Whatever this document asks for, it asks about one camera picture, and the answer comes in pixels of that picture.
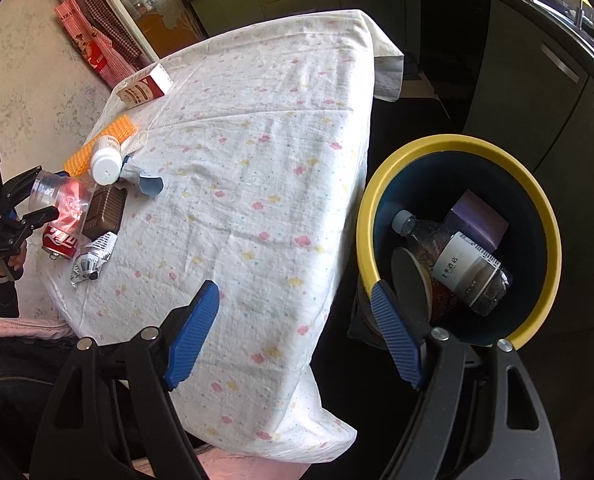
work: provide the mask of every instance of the clear plastic cup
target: clear plastic cup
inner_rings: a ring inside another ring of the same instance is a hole
[[[66,234],[79,237],[94,190],[94,184],[42,170],[37,175],[28,197],[28,209],[37,211],[55,206],[59,209],[60,215],[49,225]]]

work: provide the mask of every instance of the plastic water bottle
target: plastic water bottle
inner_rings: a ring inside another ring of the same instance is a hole
[[[474,312],[487,316],[512,283],[498,259],[461,232],[399,211],[392,228],[406,237],[417,261]]]

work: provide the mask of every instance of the hand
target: hand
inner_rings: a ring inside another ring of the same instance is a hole
[[[8,257],[8,266],[13,267],[15,270],[20,270],[21,267],[24,266],[24,262],[26,261],[26,240],[22,242],[20,254],[15,254],[14,256]],[[0,258],[0,276],[6,276],[6,268],[4,265],[4,261]]]

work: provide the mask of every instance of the screw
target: screw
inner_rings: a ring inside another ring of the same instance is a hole
[[[90,337],[82,337],[77,341],[77,350],[88,350],[91,346],[93,346],[93,339]]]
[[[140,336],[145,341],[152,341],[159,335],[159,329],[156,326],[147,326],[140,332]]]
[[[430,330],[430,334],[439,341],[448,340],[448,331],[441,327],[436,326],[434,329]]]
[[[497,348],[499,348],[502,352],[511,352],[512,343],[508,339],[500,339],[497,341]]]

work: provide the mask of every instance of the cardboard box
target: cardboard box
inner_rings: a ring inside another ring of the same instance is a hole
[[[470,189],[448,211],[443,224],[461,231],[489,253],[496,250],[508,229],[508,222]]]
[[[173,80],[161,63],[157,63],[133,74],[124,82],[122,88],[117,90],[116,95],[124,102],[126,108],[135,108],[166,95],[171,86]]]

